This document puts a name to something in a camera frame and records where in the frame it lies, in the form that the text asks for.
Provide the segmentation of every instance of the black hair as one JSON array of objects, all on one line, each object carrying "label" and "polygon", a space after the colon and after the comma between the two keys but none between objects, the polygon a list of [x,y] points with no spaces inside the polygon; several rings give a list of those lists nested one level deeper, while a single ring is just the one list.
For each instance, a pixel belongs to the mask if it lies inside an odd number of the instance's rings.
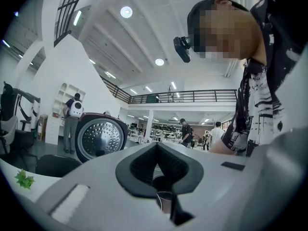
[{"label": "black hair", "polygon": [[[188,36],[190,37],[190,45],[194,52],[205,52],[204,47],[200,46],[200,33],[199,33],[199,18],[200,18],[200,11],[205,10],[213,10],[215,9],[215,1],[216,0],[203,0],[196,3],[190,13],[187,16],[187,30]],[[249,10],[246,9],[244,6],[240,5],[239,3],[228,0],[237,10],[242,10],[248,12]]]}]

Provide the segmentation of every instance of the perforated metal plate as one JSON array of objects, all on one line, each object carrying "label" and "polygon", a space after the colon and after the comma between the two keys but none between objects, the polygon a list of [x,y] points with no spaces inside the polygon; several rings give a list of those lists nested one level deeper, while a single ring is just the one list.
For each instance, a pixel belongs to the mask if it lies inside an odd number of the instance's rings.
[{"label": "perforated metal plate", "polygon": [[78,148],[84,157],[93,159],[99,150],[105,154],[119,151],[123,137],[123,131],[115,121],[98,118],[81,128],[77,138]]}]

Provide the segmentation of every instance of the patterned shirt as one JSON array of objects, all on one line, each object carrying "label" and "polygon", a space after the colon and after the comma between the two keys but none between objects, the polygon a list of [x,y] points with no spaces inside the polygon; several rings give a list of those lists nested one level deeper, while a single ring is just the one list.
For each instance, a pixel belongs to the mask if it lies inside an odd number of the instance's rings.
[{"label": "patterned shirt", "polygon": [[247,59],[235,115],[221,138],[229,149],[246,156],[258,145],[268,144],[286,132],[286,113],[275,91],[303,50],[290,36],[283,12],[275,3],[276,0],[261,0],[250,11],[262,31],[267,66]]}]

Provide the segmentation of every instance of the railing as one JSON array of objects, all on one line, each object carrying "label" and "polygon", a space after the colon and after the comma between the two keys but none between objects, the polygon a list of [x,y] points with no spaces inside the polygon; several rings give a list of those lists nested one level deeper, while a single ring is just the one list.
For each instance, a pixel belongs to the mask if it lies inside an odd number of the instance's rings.
[{"label": "railing", "polygon": [[130,104],[236,102],[237,90],[188,90],[132,96]]},{"label": "railing", "polygon": [[55,29],[55,41],[56,46],[67,34],[71,31],[68,30],[74,10],[79,0],[63,0],[62,5],[58,8],[58,17]]},{"label": "railing", "polygon": [[103,82],[105,83],[106,87],[110,90],[110,92],[115,98],[118,98],[126,103],[130,102],[131,96],[127,92],[123,91],[118,86],[112,84],[110,81],[104,79],[103,77],[101,78]]}]

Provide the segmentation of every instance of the white t-shirt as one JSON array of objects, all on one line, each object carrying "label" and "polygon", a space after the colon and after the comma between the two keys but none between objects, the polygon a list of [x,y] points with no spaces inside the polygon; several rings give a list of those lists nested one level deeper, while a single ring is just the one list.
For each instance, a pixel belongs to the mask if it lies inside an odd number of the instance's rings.
[{"label": "white t-shirt", "polygon": [[211,142],[211,145],[213,146],[216,141],[218,141],[221,136],[224,134],[224,130],[222,130],[221,128],[214,128],[212,129],[212,131],[210,131],[210,135],[212,135],[212,142]]}]

